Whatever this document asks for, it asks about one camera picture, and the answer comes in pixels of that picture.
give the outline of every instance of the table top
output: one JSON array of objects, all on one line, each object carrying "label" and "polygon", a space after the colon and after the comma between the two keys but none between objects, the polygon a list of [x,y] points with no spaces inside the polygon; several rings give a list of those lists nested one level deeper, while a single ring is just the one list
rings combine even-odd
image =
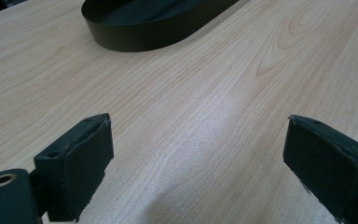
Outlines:
[{"label": "table top", "polygon": [[82,3],[0,12],[0,171],[107,112],[115,158],[79,223],[336,223],[282,151],[291,114],[358,141],[358,0],[241,0],[139,53],[98,46]]}]

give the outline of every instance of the cylindrical hole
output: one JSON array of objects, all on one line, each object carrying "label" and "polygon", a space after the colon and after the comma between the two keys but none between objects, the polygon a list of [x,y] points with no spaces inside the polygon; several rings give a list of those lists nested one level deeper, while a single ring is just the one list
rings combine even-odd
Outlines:
[{"label": "cylindrical hole", "polygon": [[60,155],[59,152],[50,152],[50,153],[48,154],[48,157],[50,157],[50,158],[56,158],[56,157],[58,157],[58,155]]},{"label": "cylindrical hole", "polygon": [[4,174],[0,175],[0,187],[3,187],[4,185],[10,184],[17,178],[16,174]]}]

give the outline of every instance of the black plastic piece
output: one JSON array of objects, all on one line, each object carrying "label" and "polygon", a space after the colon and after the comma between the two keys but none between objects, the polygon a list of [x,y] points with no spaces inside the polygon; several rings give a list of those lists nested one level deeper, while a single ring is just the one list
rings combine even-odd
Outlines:
[{"label": "black plastic piece", "polygon": [[82,14],[102,47],[159,49],[195,33],[239,0],[86,0]]},{"label": "black plastic piece", "polygon": [[80,121],[34,157],[35,170],[0,173],[0,223],[79,220],[113,159],[108,114]]},{"label": "black plastic piece", "polygon": [[284,161],[338,222],[358,223],[358,142],[318,120],[289,119]]}]

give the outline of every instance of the wooden table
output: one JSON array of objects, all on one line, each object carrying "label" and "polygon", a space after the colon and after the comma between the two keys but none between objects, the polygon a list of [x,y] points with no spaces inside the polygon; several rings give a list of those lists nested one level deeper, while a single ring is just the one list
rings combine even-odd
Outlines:
[{"label": "wooden table", "polygon": [[358,0],[242,0],[141,53],[98,46],[82,3],[0,12],[0,171],[108,112],[115,158],[79,223],[335,223],[282,150],[291,114],[358,141]]}]

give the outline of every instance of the black curved object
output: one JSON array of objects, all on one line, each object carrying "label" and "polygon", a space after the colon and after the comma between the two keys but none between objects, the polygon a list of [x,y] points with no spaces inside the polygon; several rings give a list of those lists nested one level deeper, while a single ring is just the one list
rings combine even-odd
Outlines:
[{"label": "black curved object", "polygon": [[104,48],[135,52],[177,43],[239,0],[86,0],[82,14]]}]

